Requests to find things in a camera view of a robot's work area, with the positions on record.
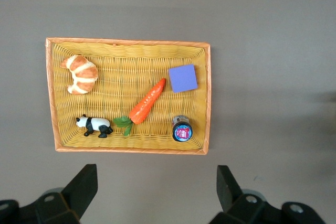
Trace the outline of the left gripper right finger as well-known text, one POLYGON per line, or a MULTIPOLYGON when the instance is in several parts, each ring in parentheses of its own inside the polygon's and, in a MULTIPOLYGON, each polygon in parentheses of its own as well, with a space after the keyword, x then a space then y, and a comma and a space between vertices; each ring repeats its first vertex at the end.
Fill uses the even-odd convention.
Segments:
POLYGON ((226 165, 217 167, 216 191, 223 211, 209 224, 281 224, 281 211, 255 193, 244 193, 226 165))

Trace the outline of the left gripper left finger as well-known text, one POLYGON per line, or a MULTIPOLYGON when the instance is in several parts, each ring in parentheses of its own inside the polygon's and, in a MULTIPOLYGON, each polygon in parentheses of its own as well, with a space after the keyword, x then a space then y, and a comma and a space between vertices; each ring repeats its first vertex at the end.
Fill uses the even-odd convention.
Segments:
POLYGON ((87 164, 61 191, 50 191, 19 210, 19 224, 81 224, 98 191, 96 164, 87 164))

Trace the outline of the yellow wicker basket orange rim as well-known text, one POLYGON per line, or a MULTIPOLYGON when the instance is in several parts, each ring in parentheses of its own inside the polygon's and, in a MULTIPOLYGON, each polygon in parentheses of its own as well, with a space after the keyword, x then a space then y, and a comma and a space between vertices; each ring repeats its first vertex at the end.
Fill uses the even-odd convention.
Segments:
POLYGON ((209 149, 211 125, 211 48, 205 42, 119 40, 93 38, 47 38, 46 70, 55 149, 59 152, 139 152, 205 155, 209 149), (61 62, 82 55, 99 71, 94 88, 72 95, 69 70, 61 62), (114 127, 107 138, 98 133, 88 137, 76 118, 113 120, 126 116, 169 69, 193 64, 198 88, 174 93, 166 82, 163 93, 143 123, 134 125, 129 136, 114 127), (189 118, 193 136, 187 142, 172 137, 172 120, 189 118))

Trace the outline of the black and white toy panda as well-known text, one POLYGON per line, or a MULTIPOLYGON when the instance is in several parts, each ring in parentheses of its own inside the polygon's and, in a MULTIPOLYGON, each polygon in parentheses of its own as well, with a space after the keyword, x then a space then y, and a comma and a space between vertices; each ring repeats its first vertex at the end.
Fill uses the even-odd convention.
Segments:
POLYGON ((85 114, 76 118, 76 126, 86 128, 83 134, 85 137, 94 132, 99 132, 98 138, 107 138, 108 135, 113 133, 110 121, 104 118, 87 117, 85 114))

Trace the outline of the small jar with printed lid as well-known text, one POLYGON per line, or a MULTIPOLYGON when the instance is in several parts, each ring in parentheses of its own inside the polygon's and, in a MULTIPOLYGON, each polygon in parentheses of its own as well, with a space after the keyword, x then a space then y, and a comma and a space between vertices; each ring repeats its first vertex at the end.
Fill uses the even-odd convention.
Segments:
POLYGON ((188 117, 177 115, 172 120, 172 137, 177 142, 187 142, 193 136, 193 129, 188 117))

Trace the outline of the orange toy carrot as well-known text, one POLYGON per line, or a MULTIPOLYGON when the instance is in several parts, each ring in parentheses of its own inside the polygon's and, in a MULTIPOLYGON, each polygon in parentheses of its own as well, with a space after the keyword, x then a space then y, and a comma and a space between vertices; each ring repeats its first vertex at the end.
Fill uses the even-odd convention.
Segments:
POLYGON ((162 78, 144 98, 129 112, 128 116, 114 118, 113 122, 118 128, 124 129, 124 136, 129 136, 134 124, 141 124, 149 115, 152 107, 163 92, 166 79, 162 78))

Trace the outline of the toy croissant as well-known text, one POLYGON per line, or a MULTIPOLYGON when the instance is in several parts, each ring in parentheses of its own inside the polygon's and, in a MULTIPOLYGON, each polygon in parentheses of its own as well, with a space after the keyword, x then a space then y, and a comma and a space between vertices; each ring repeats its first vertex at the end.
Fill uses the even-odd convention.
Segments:
POLYGON ((73 95, 89 93, 98 79, 98 69, 94 63, 82 55, 73 55, 60 64, 61 68, 68 69, 71 73, 73 84, 67 91, 73 95))

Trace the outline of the purple foam cube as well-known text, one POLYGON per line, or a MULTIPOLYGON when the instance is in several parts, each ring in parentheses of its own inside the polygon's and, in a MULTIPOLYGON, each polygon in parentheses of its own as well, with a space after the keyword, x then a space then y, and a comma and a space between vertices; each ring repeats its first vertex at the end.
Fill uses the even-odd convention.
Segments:
POLYGON ((195 67, 193 64, 169 69, 172 91, 180 93, 198 88, 195 67))

